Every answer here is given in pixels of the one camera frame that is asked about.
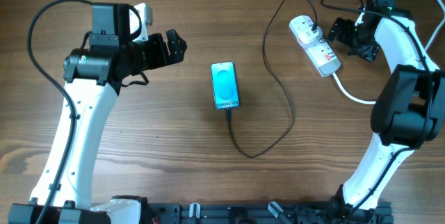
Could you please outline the blue screen smartphone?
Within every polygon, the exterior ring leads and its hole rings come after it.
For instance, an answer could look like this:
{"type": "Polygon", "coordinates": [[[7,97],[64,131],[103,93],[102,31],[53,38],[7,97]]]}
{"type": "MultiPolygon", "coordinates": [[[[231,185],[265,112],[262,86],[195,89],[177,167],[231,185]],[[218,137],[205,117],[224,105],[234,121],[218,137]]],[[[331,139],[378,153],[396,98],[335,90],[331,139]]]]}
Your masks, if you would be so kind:
{"type": "Polygon", "coordinates": [[[213,97],[217,109],[240,105],[235,65],[233,62],[211,64],[213,97]]]}

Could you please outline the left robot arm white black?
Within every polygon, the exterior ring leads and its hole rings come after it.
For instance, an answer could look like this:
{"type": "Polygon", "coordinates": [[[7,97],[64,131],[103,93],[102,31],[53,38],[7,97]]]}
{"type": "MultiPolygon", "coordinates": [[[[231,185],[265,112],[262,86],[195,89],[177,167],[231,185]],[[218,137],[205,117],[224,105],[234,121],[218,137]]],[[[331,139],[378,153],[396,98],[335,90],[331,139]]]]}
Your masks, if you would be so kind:
{"type": "Polygon", "coordinates": [[[141,6],[93,3],[92,29],[63,64],[63,109],[44,171],[9,223],[158,223],[147,198],[118,195],[92,205],[92,176],[106,121],[125,79],[146,86],[146,70],[180,63],[186,42],[170,29],[148,34],[141,6]]]}

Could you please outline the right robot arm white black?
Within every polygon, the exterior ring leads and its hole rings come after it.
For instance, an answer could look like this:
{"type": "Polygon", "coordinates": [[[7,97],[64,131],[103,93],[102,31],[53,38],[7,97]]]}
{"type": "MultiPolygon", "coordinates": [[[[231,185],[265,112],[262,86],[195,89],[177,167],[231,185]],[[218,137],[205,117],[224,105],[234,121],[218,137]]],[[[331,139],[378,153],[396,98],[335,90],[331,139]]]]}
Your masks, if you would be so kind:
{"type": "Polygon", "coordinates": [[[444,121],[444,72],[429,59],[412,14],[395,0],[363,0],[356,22],[337,18],[327,35],[349,54],[373,61],[384,52],[391,76],[373,105],[372,139],[357,170],[342,186],[353,211],[376,208],[378,198],[402,162],[432,141],[444,121]]]}

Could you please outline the white power strip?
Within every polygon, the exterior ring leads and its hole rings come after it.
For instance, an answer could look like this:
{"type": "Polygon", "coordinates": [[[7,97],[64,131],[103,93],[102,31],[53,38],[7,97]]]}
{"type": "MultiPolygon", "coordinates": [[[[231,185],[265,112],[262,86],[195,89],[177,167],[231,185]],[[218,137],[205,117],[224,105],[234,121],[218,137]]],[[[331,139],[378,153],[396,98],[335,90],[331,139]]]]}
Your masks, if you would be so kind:
{"type": "Polygon", "coordinates": [[[318,73],[322,77],[328,77],[333,75],[341,67],[341,62],[327,43],[326,39],[323,37],[321,28],[317,26],[320,28],[322,35],[319,39],[315,40],[311,44],[304,45],[300,43],[298,39],[299,31],[308,27],[312,27],[313,29],[314,26],[315,23],[307,15],[297,16],[289,22],[289,28],[292,34],[294,35],[298,44],[303,48],[306,55],[308,55],[318,73]]]}

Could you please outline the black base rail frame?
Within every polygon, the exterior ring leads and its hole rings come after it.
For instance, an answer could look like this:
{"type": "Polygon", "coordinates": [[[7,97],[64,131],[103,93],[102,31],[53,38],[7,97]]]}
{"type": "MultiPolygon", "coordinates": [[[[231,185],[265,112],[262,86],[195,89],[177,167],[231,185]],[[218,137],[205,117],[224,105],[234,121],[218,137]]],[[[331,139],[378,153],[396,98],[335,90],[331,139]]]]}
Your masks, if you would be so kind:
{"type": "Polygon", "coordinates": [[[350,218],[345,214],[329,216],[327,202],[301,204],[201,205],[192,203],[146,203],[115,198],[92,207],[105,213],[107,223],[372,223],[394,222],[391,204],[384,202],[375,209],[358,209],[350,218]]]}

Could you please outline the white usb charger adapter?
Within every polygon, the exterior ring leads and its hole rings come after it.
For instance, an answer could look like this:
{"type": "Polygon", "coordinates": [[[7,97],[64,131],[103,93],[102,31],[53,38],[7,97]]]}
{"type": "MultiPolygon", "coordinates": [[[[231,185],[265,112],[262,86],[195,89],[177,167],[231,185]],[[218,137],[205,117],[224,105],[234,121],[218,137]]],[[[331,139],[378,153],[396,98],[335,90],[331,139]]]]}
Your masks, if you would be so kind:
{"type": "Polygon", "coordinates": [[[319,39],[321,35],[322,33],[319,27],[315,30],[313,30],[312,27],[308,27],[298,32],[298,39],[300,43],[308,45],[319,39]]]}

